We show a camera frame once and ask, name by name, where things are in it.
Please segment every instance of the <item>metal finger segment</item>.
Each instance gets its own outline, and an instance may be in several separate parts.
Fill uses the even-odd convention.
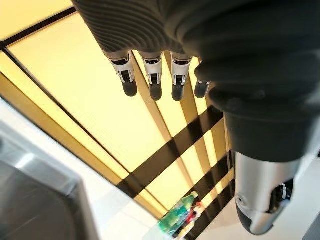
[[[171,52],[172,98],[175,101],[180,101],[184,96],[191,59],[187,54]]]
[[[162,97],[162,52],[139,52],[143,59],[146,77],[149,82],[150,96],[154,101]]]
[[[110,60],[116,74],[120,77],[124,93],[129,97],[135,96],[138,88],[135,81],[131,51],[104,52],[104,54]]]

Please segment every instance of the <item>yellow light panel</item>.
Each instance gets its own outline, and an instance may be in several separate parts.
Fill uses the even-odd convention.
[[[10,50],[129,172],[166,143],[141,95],[125,95],[79,14]]]
[[[206,173],[204,173],[201,167],[201,163],[198,158],[195,146],[192,145],[181,155],[181,158],[185,164],[185,167],[191,177],[193,184],[196,184]]]
[[[137,51],[133,51],[136,61],[143,73],[144,80],[148,83],[145,66],[142,57]],[[164,55],[162,55],[162,98],[156,101],[156,104],[163,116],[166,126],[172,137],[177,135],[187,126],[187,121],[180,102],[172,98],[173,80]]]
[[[148,207],[147,209],[159,219],[168,212],[147,190],[140,192],[140,194],[136,196],[134,200],[143,206]]]
[[[2,0],[0,40],[6,40],[72,5],[70,0]]]
[[[177,159],[146,187],[167,209],[171,209],[192,187],[180,168],[181,163],[181,158]]]
[[[218,195],[229,185],[234,177],[235,172],[232,168],[227,175],[225,175],[223,179],[201,200],[205,208],[207,208],[218,197]]]
[[[216,159],[220,161],[227,153],[224,119],[221,119],[216,125],[214,125],[211,131]]]
[[[3,52],[0,52],[0,72],[120,178],[124,179],[129,175],[127,171],[75,124],[75,122],[47,97]]]

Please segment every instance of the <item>robotic hand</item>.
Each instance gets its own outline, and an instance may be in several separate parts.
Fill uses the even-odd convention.
[[[235,198],[245,229],[261,235],[294,193],[301,158],[319,149],[318,0],[72,0],[128,96],[137,93],[131,50],[143,58],[155,101],[162,52],[172,97],[183,97],[191,56],[195,96],[224,112],[235,152]]]
[[[150,86],[150,96],[154,101],[158,101],[162,96],[162,52],[142,52],[143,64]],[[105,52],[111,61],[114,70],[119,75],[123,90],[126,95],[133,97],[137,94],[135,73],[132,63],[133,55],[130,51]],[[191,57],[182,53],[171,53],[171,72],[173,79],[172,98],[180,101],[184,95],[184,86],[188,77]]]

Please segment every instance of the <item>robotic fingertip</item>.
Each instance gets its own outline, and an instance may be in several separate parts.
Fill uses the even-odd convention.
[[[161,87],[161,82],[159,84],[152,84],[150,85],[150,96],[152,100],[158,101],[162,97],[162,87]]]
[[[209,89],[209,85],[206,82],[198,82],[195,85],[195,89],[194,89],[194,95],[198,98],[198,99],[202,99],[206,96],[208,89]]]
[[[129,97],[134,97],[138,92],[138,88],[135,80],[133,82],[129,81],[129,82],[122,83],[122,87],[123,87],[124,93]]]
[[[184,85],[173,85],[172,86],[172,98],[179,102],[184,97],[185,86]]]

